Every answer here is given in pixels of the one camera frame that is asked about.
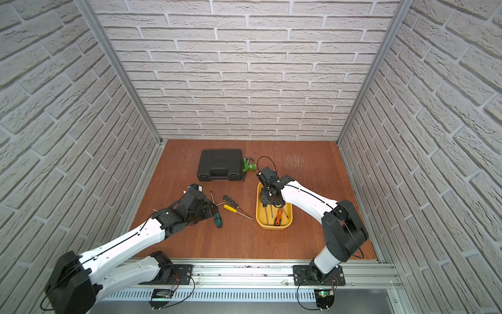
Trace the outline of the green plastic nozzle tool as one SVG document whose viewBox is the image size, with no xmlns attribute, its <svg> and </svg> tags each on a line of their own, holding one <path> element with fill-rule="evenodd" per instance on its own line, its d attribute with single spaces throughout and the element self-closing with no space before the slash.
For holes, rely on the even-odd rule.
<svg viewBox="0 0 502 314">
<path fill-rule="evenodd" d="M 243 158 L 243 173 L 256 170 L 257 170 L 257 165 L 254 162 L 253 158 Z"/>
</svg>

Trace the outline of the yellow plastic storage box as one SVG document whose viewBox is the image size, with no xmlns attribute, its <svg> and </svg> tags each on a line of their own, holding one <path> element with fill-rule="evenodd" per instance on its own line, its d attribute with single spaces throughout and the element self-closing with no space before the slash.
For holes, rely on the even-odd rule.
<svg viewBox="0 0 502 314">
<path fill-rule="evenodd" d="M 256 197 L 256 221 L 258 222 L 258 224 L 263 229 L 266 229 L 266 230 L 284 230 L 284 229 L 288 228 L 293 222 L 292 204 L 288 204 L 288 203 L 286 203 L 286 205 L 283 208 L 286 209 L 286 213 L 289 216 L 289 219 L 286 218 L 286 216 L 284 214 L 282 214 L 282 222 L 281 222 L 280 226 L 274 225 L 275 217 L 277 215 L 277 210 L 279 208 L 268 205 L 267 214 L 269 217 L 269 226 L 265 225 L 264 206 L 262 205 L 262 203 L 260 201 L 260 195 L 259 195 L 261 188 L 262 188 L 262 184 L 259 183 L 258 187 L 257 187 L 257 197 Z"/>
</svg>

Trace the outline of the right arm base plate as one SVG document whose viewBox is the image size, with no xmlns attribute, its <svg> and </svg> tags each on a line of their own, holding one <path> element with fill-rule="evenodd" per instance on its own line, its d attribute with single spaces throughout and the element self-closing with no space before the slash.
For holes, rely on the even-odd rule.
<svg viewBox="0 0 502 314">
<path fill-rule="evenodd" d="M 322 273 L 312 265 L 293 265 L 294 285 L 345 286 L 345 275 L 341 266 L 335 267 L 329 273 Z"/>
</svg>

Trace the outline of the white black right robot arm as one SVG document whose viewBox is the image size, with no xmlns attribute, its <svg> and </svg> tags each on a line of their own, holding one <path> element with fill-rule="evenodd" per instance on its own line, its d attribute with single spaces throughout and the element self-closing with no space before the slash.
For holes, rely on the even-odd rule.
<svg viewBox="0 0 502 314">
<path fill-rule="evenodd" d="M 325 247 L 311 260 L 310 277 L 323 281 L 341 263 L 347 262 L 369 239 L 354 204 L 320 196 L 287 175 L 279 177 L 265 167 L 257 174 L 265 193 L 265 204 L 283 207 L 291 204 L 315 218 L 323 228 Z"/>
</svg>

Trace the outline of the right controller board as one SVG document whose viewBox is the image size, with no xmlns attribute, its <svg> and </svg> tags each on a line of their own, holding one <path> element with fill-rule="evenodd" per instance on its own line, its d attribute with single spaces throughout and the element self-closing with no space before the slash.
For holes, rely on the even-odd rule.
<svg viewBox="0 0 502 314">
<path fill-rule="evenodd" d="M 335 302 L 335 293 L 333 290 L 314 290 L 316 307 L 320 311 L 328 310 Z"/>
</svg>

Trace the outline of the yellow handled screwdriver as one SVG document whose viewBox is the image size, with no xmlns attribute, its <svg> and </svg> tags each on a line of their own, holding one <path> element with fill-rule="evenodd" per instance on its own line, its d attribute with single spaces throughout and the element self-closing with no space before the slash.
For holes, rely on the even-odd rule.
<svg viewBox="0 0 502 314">
<path fill-rule="evenodd" d="M 232 213 L 236 213 L 236 214 L 239 214 L 239 215 L 241 215 L 241 216 L 243 216 L 245 218 L 253 220 L 253 218 L 251 216 L 249 216 L 248 214 L 246 214 L 246 213 L 244 213 L 242 211 L 239 211 L 238 209 L 235 209 L 235 208 L 231 207 L 231 205 L 225 204 L 224 205 L 224 209 L 227 209 L 228 211 L 231 211 Z"/>
</svg>

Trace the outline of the black screwdriver yellow cap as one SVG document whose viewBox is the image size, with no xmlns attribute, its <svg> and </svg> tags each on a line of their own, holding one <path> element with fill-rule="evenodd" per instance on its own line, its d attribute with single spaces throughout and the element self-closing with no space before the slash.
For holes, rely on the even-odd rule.
<svg viewBox="0 0 502 314">
<path fill-rule="evenodd" d="M 268 217 L 268 214 L 267 214 L 267 206 L 264 206 L 264 222 L 265 222 L 265 225 L 266 226 L 269 226 L 269 217 Z"/>
</svg>

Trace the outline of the black plastic tool case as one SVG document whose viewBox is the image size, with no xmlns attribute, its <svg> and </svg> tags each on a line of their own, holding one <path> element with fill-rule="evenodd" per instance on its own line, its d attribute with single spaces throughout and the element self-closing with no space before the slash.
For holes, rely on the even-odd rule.
<svg viewBox="0 0 502 314">
<path fill-rule="evenodd" d="M 240 149 L 207 149 L 201 152 L 199 181 L 240 181 L 243 176 L 243 152 Z"/>
</svg>

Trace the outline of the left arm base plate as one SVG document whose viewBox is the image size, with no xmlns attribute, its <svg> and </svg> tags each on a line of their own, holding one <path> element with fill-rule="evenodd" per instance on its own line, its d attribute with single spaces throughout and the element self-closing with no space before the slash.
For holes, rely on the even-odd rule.
<svg viewBox="0 0 502 314">
<path fill-rule="evenodd" d="M 170 269 L 162 268 L 159 274 L 151 281 L 140 285 L 174 285 L 179 280 L 179 285 L 190 285 L 193 264 L 174 264 Z"/>
</svg>

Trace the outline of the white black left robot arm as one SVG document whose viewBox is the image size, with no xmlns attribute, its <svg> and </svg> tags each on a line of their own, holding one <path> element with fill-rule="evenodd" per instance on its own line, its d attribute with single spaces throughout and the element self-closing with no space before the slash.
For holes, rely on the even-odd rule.
<svg viewBox="0 0 502 314">
<path fill-rule="evenodd" d="M 187 271 L 173 271 L 173 263 L 161 251 L 131 264 L 137 253 L 212 218 L 217 206 L 196 187 L 165 209 L 155 211 L 137 228 L 90 251 L 61 255 L 45 287 L 43 311 L 87 313 L 103 298 L 130 286 L 168 284 L 178 288 Z"/>
</svg>

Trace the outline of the aluminium front rail frame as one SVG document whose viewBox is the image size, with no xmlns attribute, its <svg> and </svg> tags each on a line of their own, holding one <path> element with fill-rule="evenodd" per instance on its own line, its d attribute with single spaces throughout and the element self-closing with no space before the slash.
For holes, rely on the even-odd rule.
<svg viewBox="0 0 502 314">
<path fill-rule="evenodd" d="M 169 305 L 177 302 L 293 302 L 316 306 L 314 290 L 333 290 L 332 311 L 356 306 L 358 311 L 370 305 L 363 293 L 383 293 L 393 313 L 413 313 L 393 264 L 376 261 L 349 261 L 340 266 L 345 286 L 294 285 L 293 265 L 309 265 L 306 260 L 256 259 L 172 259 L 174 264 L 193 264 L 190 285 L 133 285 L 103 298 L 104 301 L 149 302 L 154 289 L 175 291 Z"/>
</svg>

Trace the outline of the left controller board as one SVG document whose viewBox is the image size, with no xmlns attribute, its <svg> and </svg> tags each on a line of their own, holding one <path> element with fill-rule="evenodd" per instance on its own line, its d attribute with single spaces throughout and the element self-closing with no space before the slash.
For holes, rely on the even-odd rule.
<svg viewBox="0 0 502 314">
<path fill-rule="evenodd" d="M 169 305 L 174 294 L 172 289 L 154 289 L 149 304 L 153 310 L 160 310 Z"/>
</svg>

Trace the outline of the black yellow dotted screwdriver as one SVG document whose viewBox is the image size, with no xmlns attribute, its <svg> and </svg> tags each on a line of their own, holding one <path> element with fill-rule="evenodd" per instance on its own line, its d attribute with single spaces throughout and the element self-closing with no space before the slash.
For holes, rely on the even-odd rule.
<svg viewBox="0 0 502 314">
<path fill-rule="evenodd" d="M 236 202 L 236 201 L 234 201 L 232 198 L 230 198 L 228 195 L 224 195 L 223 199 L 224 199 L 224 201 L 225 201 L 225 204 L 227 204 L 227 205 L 231 205 L 231 207 L 233 207 L 233 208 L 235 208 L 235 209 L 238 209 L 239 211 L 242 211 L 242 212 L 246 213 L 245 211 L 243 211 L 243 210 L 239 207 L 239 205 L 237 204 L 237 202 Z"/>
</svg>

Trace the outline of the orange black long screwdriver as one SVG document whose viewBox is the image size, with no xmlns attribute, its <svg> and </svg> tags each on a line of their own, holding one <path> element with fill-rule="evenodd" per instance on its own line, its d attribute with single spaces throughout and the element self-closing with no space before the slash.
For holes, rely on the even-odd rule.
<svg viewBox="0 0 502 314">
<path fill-rule="evenodd" d="M 277 210 L 277 215 L 275 217 L 275 221 L 274 221 L 274 225 L 275 226 L 280 226 L 281 225 L 281 222 L 282 222 L 282 214 L 283 214 L 283 209 L 282 208 L 279 208 Z"/>
</svg>

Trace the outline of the green black screwdriver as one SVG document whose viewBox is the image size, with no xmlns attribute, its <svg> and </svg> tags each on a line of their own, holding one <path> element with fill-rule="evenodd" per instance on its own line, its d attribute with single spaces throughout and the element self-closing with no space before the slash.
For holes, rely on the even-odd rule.
<svg viewBox="0 0 502 314">
<path fill-rule="evenodd" d="M 211 198 L 212 198 L 212 201 L 213 201 L 213 204 L 214 204 L 214 222 L 215 222 L 215 225 L 217 228 L 222 228 L 222 217 L 218 211 L 218 205 L 216 204 L 216 202 L 214 201 L 214 196 L 213 196 L 213 192 L 210 191 L 210 195 L 211 195 Z"/>
</svg>

